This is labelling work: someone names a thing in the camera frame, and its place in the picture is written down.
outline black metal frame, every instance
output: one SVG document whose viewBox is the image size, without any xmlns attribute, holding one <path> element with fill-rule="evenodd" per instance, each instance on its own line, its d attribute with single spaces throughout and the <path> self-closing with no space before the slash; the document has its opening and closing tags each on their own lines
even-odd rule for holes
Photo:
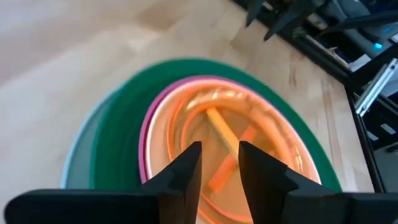
<svg viewBox="0 0 398 224">
<path fill-rule="evenodd" d="M 232 1 L 245 10 L 249 7 L 248 1 L 250 0 Z M 270 27 L 276 21 L 276 15 L 263 6 L 260 13 L 257 15 L 257 19 L 267 27 Z M 376 76 L 377 71 L 380 70 L 385 63 L 388 63 L 393 56 L 398 55 L 398 45 L 395 44 L 389 49 L 386 49 L 379 56 L 353 73 L 342 66 L 342 64 L 328 54 L 328 52 L 320 49 L 319 46 L 307 38 L 307 36 L 293 37 L 292 30 L 289 27 L 282 29 L 278 35 L 319 65 L 329 75 L 344 84 L 374 189 L 376 192 L 385 192 L 384 185 L 374 161 L 373 151 L 392 143 L 391 141 L 394 141 L 394 138 L 383 137 L 378 144 L 375 144 L 376 147 L 373 146 L 373 142 L 368 138 L 364 119 L 355 113 L 353 105 L 354 101 L 363 93 L 363 86 Z M 376 98 L 371 110 L 366 113 L 364 118 L 373 121 L 374 127 L 380 128 L 380 124 L 386 123 L 398 130 L 398 107 L 385 96 L 378 96 Z"/>
</svg>

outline teal plate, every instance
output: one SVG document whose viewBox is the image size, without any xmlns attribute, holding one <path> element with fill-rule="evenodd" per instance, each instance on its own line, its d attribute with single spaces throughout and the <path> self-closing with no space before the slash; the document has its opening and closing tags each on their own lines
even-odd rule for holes
<svg viewBox="0 0 398 224">
<path fill-rule="evenodd" d="M 118 92 L 95 134 L 90 185 L 94 189 L 134 190 L 141 185 L 138 142 L 142 121 L 155 97 L 169 84 L 195 75 L 214 75 L 248 86 L 290 122 L 307 147 L 322 185 L 341 192 L 321 145 L 300 116 L 270 88 L 244 71 L 199 58 L 169 60 L 134 75 Z"/>
</svg>

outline wooden table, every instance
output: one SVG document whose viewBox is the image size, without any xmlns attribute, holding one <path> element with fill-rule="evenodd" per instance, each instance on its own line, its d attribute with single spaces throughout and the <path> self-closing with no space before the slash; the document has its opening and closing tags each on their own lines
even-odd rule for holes
<svg viewBox="0 0 398 224">
<path fill-rule="evenodd" d="M 59 187 L 83 120 L 146 65 L 221 60 L 274 89 L 315 133 L 346 191 L 373 190 L 343 85 L 227 0 L 0 3 L 0 207 Z"/>
</svg>

